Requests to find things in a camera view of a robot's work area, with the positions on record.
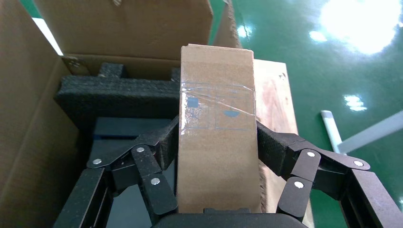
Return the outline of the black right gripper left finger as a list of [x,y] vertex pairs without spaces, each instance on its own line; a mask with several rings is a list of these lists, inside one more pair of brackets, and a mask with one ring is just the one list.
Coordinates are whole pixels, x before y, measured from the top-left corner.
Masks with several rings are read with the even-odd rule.
[[137,185],[152,224],[177,212],[163,175],[178,153],[179,117],[99,119],[84,169],[54,223],[56,228],[104,228],[114,198]]

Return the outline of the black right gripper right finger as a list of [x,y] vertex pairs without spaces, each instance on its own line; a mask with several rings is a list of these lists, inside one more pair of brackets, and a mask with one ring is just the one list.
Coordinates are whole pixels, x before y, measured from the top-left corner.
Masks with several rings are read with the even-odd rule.
[[400,228],[403,214],[370,165],[257,123],[259,159],[286,181],[276,212],[302,221],[312,190],[336,200],[350,228]]

